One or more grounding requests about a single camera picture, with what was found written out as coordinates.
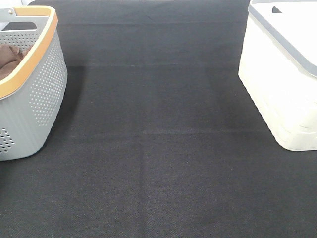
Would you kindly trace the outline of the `white lidded storage box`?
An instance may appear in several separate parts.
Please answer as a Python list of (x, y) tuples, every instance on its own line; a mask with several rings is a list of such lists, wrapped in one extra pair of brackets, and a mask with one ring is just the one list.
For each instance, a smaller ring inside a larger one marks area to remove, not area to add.
[(250, 1), (238, 75), (280, 146), (316, 150), (316, 1)]

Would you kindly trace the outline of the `black table cloth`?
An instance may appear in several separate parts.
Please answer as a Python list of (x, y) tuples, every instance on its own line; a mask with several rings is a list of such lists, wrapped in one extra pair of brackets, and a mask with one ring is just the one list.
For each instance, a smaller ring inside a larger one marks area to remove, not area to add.
[(37, 0), (67, 88), (0, 165), (3, 238), (314, 238), (317, 154), (279, 146), (237, 73), (246, 0)]

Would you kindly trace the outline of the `brown towel in basket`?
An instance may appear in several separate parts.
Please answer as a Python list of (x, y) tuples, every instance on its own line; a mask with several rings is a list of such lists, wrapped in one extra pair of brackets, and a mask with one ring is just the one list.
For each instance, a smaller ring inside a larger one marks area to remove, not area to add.
[(21, 63), (33, 45), (22, 50), (18, 46), (0, 45), (0, 79), (5, 79)]

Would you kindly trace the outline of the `grey perforated laundry basket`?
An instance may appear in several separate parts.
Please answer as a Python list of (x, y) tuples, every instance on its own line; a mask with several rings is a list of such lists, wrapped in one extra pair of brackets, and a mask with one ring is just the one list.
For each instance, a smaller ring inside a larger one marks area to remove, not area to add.
[(0, 159), (29, 157), (44, 145), (67, 84), (67, 68), (50, 6), (16, 6), (0, 11), (3, 23), (31, 22), (34, 29), (2, 30), (0, 43), (26, 55), (0, 81)]

